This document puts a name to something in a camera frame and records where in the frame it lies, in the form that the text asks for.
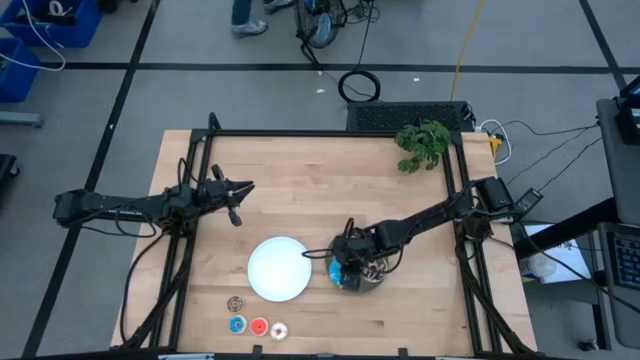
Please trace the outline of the grey desk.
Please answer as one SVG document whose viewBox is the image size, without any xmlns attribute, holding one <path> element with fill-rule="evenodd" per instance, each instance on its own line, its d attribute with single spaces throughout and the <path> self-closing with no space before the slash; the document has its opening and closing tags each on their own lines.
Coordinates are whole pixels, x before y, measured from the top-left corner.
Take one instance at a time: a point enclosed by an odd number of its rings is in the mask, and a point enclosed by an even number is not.
<svg viewBox="0 0 640 360">
<path fill-rule="evenodd" d="M 615 121 L 615 100 L 600 99 L 596 108 L 618 218 L 640 227 L 640 145 L 623 141 Z"/>
</svg>

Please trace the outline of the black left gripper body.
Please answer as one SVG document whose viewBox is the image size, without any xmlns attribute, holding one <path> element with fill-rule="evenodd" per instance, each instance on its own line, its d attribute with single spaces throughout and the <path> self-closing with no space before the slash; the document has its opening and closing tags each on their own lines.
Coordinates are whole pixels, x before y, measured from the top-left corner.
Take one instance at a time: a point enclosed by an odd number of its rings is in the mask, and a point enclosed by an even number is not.
<svg viewBox="0 0 640 360">
<path fill-rule="evenodd" d="M 208 198 L 208 201 L 211 204 L 215 204 L 217 208 L 226 207 L 228 209 L 228 215 L 231 223 L 239 227 L 242 225 L 242 220 L 240 216 L 237 214 L 236 208 L 239 205 L 233 204 L 233 199 L 231 198 L 231 191 L 229 189 L 229 180 L 225 177 L 221 167 L 218 164 L 214 164 L 211 167 L 214 179 L 207 179 L 205 181 L 205 192 Z"/>
</svg>

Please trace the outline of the black computer tower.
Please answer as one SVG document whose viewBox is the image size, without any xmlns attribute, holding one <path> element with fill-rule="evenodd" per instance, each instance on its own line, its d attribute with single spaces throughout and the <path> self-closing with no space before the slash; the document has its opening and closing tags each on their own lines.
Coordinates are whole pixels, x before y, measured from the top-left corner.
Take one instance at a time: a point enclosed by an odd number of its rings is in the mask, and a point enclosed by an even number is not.
<svg viewBox="0 0 640 360">
<path fill-rule="evenodd" d="M 476 118 L 465 101 L 364 102 L 348 105 L 349 131 L 396 132 L 406 125 L 424 121 L 437 121 L 450 131 L 472 132 Z"/>
</svg>

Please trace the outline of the black power adapter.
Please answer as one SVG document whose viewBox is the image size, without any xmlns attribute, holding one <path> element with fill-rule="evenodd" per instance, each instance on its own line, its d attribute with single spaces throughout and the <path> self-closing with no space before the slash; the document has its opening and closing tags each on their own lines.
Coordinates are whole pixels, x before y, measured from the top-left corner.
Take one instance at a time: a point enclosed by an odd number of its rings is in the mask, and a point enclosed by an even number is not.
<svg viewBox="0 0 640 360">
<path fill-rule="evenodd" d="M 534 188 L 528 189 L 514 204 L 514 209 L 522 215 L 526 215 L 541 200 L 543 195 Z"/>
</svg>

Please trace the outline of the white round plate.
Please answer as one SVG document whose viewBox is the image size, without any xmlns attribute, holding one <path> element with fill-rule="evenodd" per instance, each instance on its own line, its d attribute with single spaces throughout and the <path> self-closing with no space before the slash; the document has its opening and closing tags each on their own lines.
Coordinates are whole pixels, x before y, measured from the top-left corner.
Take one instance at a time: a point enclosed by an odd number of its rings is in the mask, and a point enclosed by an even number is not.
<svg viewBox="0 0 640 360">
<path fill-rule="evenodd" d="M 300 295 L 310 282 L 312 262 L 302 255 L 305 246 L 290 237 L 272 237 L 260 243 L 248 261 L 248 281 L 254 292 L 271 302 Z"/>
</svg>

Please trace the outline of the black desk device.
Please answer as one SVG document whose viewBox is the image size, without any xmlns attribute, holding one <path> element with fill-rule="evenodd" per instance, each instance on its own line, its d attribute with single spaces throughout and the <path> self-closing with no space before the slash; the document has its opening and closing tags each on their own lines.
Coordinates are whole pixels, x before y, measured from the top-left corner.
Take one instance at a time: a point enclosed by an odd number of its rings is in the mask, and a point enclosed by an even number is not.
<svg viewBox="0 0 640 360">
<path fill-rule="evenodd" d="M 616 125 L 626 144 L 640 145 L 640 75 L 617 97 Z"/>
</svg>

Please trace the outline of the black floor fan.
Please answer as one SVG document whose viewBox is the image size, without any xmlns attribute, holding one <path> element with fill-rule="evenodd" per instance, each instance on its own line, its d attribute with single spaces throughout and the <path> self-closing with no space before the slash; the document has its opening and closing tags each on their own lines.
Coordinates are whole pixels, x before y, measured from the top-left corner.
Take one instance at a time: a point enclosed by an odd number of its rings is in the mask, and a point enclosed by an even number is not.
<svg viewBox="0 0 640 360">
<path fill-rule="evenodd" d="M 294 15 L 300 50 L 312 67 L 319 69 L 314 51 L 329 46 L 346 24 L 343 0 L 297 0 Z"/>
</svg>

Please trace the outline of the blue plastic bin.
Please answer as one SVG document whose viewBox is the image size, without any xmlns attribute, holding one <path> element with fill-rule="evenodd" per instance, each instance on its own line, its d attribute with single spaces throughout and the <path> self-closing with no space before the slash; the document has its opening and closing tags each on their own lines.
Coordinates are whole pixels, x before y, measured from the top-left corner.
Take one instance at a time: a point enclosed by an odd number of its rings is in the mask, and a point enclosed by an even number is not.
<svg viewBox="0 0 640 360">
<path fill-rule="evenodd" d="M 96 0 L 10 0 L 0 27 L 28 46 L 85 48 L 101 18 Z"/>
<path fill-rule="evenodd" d="M 0 38 L 0 103 L 23 102 L 40 60 L 19 38 Z"/>
</svg>

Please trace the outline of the person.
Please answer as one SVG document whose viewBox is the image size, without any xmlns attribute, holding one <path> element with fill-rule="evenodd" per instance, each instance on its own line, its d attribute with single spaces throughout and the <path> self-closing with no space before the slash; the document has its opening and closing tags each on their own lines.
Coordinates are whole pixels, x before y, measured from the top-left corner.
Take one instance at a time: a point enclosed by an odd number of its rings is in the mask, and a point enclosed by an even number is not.
<svg viewBox="0 0 640 360">
<path fill-rule="evenodd" d="M 251 17 L 253 0 L 234 0 L 231 13 L 231 33 L 234 38 L 258 36 L 268 30 L 268 24 Z M 273 15 L 293 6 L 297 0 L 262 0 L 266 15 Z"/>
</svg>

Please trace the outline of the green potted plant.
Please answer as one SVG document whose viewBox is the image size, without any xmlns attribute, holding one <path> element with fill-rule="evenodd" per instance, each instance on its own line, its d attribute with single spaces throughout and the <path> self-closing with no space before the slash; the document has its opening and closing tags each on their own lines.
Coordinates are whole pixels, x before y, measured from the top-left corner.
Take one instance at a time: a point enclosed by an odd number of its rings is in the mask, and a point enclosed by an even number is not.
<svg viewBox="0 0 640 360">
<path fill-rule="evenodd" d="M 433 170 L 448 150 L 451 132 L 440 122 L 426 121 L 420 125 L 407 125 L 395 134 L 395 144 L 408 153 L 398 161 L 397 168 L 413 174 L 420 169 Z"/>
</svg>

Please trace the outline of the clear plastic cup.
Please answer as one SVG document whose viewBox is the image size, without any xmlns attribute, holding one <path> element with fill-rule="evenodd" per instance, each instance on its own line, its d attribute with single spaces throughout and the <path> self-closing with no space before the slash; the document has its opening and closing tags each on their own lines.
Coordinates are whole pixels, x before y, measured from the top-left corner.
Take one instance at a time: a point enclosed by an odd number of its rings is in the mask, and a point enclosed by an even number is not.
<svg viewBox="0 0 640 360">
<path fill-rule="evenodd" d="M 557 264 L 542 252 L 520 260 L 519 269 L 524 279 L 536 280 L 555 274 Z"/>
</svg>

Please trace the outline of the white paper sheet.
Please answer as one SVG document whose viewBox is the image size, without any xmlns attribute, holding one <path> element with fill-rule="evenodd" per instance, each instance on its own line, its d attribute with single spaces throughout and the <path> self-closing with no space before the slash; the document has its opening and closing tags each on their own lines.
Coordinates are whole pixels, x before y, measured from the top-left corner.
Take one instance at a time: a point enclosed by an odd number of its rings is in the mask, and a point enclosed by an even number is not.
<svg viewBox="0 0 640 360">
<path fill-rule="evenodd" d="M 591 274 L 584 256 L 575 239 L 545 250 L 547 257 L 557 264 L 557 271 L 551 276 L 536 280 L 524 279 L 523 282 L 539 281 L 541 284 L 553 284 L 580 280 L 581 277 L 590 278 Z"/>
</svg>

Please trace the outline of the black keyboard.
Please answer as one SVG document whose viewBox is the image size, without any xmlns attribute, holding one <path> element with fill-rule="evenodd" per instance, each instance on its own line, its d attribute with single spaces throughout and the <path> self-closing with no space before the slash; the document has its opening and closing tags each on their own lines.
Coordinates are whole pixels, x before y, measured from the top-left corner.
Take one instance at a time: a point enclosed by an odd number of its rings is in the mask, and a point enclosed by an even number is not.
<svg viewBox="0 0 640 360">
<path fill-rule="evenodd" d="M 614 234 L 613 262 L 617 283 L 640 289 L 640 240 Z"/>
</svg>

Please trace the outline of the large chocolate iced donut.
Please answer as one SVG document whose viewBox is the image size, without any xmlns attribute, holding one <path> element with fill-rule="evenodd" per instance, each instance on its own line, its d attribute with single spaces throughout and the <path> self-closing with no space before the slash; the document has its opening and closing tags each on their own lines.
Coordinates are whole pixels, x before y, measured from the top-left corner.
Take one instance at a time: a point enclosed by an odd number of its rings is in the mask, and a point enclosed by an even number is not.
<svg viewBox="0 0 640 360">
<path fill-rule="evenodd" d="M 377 259 L 369 262 L 362 268 L 362 278 L 369 283 L 380 283 L 386 276 L 388 262 L 385 259 Z"/>
</svg>

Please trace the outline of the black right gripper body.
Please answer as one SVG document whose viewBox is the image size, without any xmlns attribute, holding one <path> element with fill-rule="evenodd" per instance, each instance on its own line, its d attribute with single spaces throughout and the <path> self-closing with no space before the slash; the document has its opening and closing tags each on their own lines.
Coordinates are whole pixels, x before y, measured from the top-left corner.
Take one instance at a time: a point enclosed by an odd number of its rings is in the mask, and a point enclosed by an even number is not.
<svg viewBox="0 0 640 360">
<path fill-rule="evenodd" d="M 352 235 L 339 234 L 331 244 L 331 253 L 341 265 L 369 263 L 379 257 L 381 240 L 375 231 L 358 230 Z"/>
</svg>

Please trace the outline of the large blue iced donut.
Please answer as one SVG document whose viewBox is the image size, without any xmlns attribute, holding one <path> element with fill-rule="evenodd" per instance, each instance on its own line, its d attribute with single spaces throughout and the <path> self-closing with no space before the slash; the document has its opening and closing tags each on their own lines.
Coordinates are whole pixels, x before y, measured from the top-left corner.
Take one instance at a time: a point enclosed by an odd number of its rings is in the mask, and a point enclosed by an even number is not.
<svg viewBox="0 0 640 360">
<path fill-rule="evenodd" d="M 338 288 L 342 289 L 342 267 L 341 264 L 333 258 L 327 265 L 328 276 L 330 281 Z"/>
</svg>

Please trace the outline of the grey round plate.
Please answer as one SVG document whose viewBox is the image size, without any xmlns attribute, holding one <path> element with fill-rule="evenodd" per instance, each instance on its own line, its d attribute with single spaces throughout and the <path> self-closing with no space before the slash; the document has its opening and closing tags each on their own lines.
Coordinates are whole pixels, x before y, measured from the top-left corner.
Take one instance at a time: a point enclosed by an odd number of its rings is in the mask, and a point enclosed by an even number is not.
<svg viewBox="0 0 640 360">
<path fill-rule="evenodd" d="M 329 257 L 329 258 L 327 258 L 327 259 L 326 259 L 326 261 L 325 261 L 326 268 L 327 268 L 328 263 L 329 263 L 329 262 L 334 258 L 334 257 L 333 257 L 333 255 L 332 255 L 332 253 L 331 253 L 331 244 L 329 245 L 329 249 L 330 249 L 330 251 L 329 251 L 329 253 L 330 253 L 330 257 Z M 361 268 L 361 272 L 362 272 L 362 268 L 363 268 L 365 265 L 367 265 L 367 264 L 368 264 L 368 263 L 351 263 L 351 264 L 347 264 L 347 265 L 358 265 L 358 266 Z M 344 288 L 344 267 L 345 267 L 345 266 L 347 266 L 347 265 L 341 265 L 341 267 L 342 267 L 342 284 L 343 284 L 343 288 L 342 288 L 341 290 L 344 290 L 344 291 L 348 291 L 348 290 L 346 290 L 346 289 Z M 366 282 L 366 281 L 362 278 L 362 275 L 361 275 L 360 290 L 359 290 L 359 291 L 348 291 L 348 292 L 351 292 L 351 293 L 366 293 L 366 292 L 369 292 L 369 291 L 374 290 L 376 287 L 378 287 L 379 285 L 381 285 L 381 284 L 382 284 L 382 282 L 380 282 L 380 283 L 369 283 L 369 282 Z"/>
</svg>

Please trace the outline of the black desk beam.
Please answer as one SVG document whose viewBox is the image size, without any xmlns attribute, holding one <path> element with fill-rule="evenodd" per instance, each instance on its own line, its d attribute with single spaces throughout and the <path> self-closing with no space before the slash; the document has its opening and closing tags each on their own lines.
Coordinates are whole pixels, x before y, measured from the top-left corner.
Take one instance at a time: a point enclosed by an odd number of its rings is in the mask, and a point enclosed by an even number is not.
<svg viewBox="0 0 640 360">
<path fill-rule="evenodd" d="M 559 246 L 596 229 L 600 223 L 619 220 L 614 198 L 604 200 L 542 231 L 530 235 L 530 240 L 520 240 L 515 245 L 518 259 L 525 259 L 541 251 Z"/>
</svg>

